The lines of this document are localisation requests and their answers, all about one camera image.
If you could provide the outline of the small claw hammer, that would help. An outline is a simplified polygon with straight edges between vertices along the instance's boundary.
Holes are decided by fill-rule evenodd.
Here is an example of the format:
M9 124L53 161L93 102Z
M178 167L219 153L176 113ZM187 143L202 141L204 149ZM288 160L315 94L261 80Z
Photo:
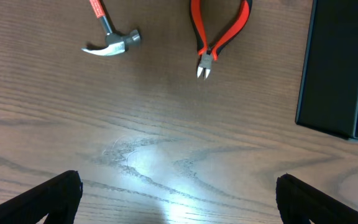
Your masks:
M104 31L105 31L105 43L106 46L101 49L93 49L91 47L82 48L82 51L103 56L110 57L118 54L124 53L128 46L138 45L141 42L141 36L137 29L131 31L128 35L121 35L112 29L112 25L106 16L104 8L100 0L89 0L91 7L93 8L95 16L100 21Z

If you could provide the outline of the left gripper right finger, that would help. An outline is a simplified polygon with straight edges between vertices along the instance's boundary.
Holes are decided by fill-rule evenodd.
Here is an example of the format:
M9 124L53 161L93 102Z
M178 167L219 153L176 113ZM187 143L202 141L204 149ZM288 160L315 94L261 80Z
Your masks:
M290 174L277 179L276 202L284 224L358 223L358 211Z

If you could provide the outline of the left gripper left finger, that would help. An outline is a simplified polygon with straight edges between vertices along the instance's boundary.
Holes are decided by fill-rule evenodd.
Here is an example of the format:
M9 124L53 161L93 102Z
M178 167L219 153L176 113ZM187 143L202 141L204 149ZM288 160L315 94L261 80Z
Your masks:
M68 170L0 204L0 223L73 224L82 195L79 173Z

